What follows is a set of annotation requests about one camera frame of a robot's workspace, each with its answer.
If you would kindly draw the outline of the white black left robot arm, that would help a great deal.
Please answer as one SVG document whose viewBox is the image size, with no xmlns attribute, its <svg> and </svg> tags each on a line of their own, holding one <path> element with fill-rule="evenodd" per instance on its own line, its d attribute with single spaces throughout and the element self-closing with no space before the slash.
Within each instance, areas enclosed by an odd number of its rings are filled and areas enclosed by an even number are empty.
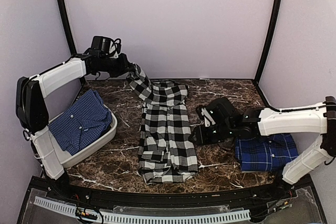
<svg viewBox="0 0 336 224">
<path fill-rule="evenodd" d="M 75 154 L 62 150 L 49 129 L 51 120 L 46 98 L 68 83 L 87 75 L 106 72 L 116 78 L 130 70 L 130 63 L 121 52 L 121 39 L 94 36 L 91 46 L 82 54 L 70 58 L 42 73 L 21 77 L 16 88 L 16 116 L 23 127 L 24 137 L 31 143 L 34 156 L 40 162 L 45 176 L 53 180 L 65 178 L 66 168 L 73 167 L 111 141 L 118 120 L 113 112 L 107 116 L 111 123 L 95 137 L 93 143 Z"/>
</svg>

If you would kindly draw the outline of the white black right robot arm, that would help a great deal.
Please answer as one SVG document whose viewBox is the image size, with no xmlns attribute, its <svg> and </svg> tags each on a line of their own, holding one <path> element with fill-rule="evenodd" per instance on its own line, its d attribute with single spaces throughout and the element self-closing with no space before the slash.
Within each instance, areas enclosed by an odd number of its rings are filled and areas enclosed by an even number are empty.
<svg viewBox="0 0 336 224">
<path fill-rule="evenodd" d="M 335 159 L 335 98 L 296 108 L 238 110 L 226 98 L 213 100 L 207 106 L 200 105 L 196 112 L 203 124 L 196 126 L 189 137 L 196 145 L 208 145 L 237 138 L 248 140 L 281 133 L 317 133 L 317 139 L 298 157 L 284 165 L 282 179 L 268 188 L 273 200 L 280 199 L 288 191 L 288 184 L 295 184 L 306 174 L 324 163 Z"/>
</svg>

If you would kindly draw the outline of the black white checked shirt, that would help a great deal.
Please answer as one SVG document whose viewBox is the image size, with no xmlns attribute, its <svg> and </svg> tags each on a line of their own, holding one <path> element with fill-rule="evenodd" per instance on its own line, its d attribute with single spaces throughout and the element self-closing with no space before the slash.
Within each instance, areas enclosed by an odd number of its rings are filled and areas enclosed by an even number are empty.
<svg viewBox="0 0 336 224">
<path fill-rule="evenodd" d="M 137 64 L 127 75 L 142 100 L 139 172 L 146 184 L 183 183 L 198 173 L 185 100 L 188 86 L 173 80 L 150 80 Z"/>
</svg>

